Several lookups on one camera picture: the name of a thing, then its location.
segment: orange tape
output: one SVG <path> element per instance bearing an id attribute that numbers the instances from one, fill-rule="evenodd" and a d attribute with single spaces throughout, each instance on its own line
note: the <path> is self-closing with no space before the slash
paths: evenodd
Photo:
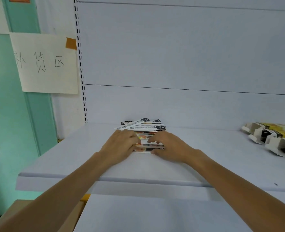
<path id="1" fill-rule="evenodd" d="M 76 40 L 67 37 L 65 48 L 77 50 Z"/>

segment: white wall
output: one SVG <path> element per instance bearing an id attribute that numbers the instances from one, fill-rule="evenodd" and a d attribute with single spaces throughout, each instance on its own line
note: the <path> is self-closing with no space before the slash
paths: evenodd
<path id="1" fill-rule="evenodd" d="M 74 0 L 36 0 L 41 33 L 76 38 Z M 83 102 L 79 94 L 52 94 L 52 104 L 58 137 L 66 138 L 84 122 Z"/>

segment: right hand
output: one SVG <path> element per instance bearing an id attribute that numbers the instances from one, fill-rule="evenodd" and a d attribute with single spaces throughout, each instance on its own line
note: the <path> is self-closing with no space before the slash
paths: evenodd
<path id="1" fill-rule="evenodd" d="M 148 143 L 150 142 L 163 143 L 165 147 L 164 150 L 154 149 L 151 151 L 151 154 L 157 155 L 165 160 L 188 163 L 192 157 L 208 158 L 201 150 L 190 147 L 179 137 L 167 131 L 157 132 L 149 138 Z"/>

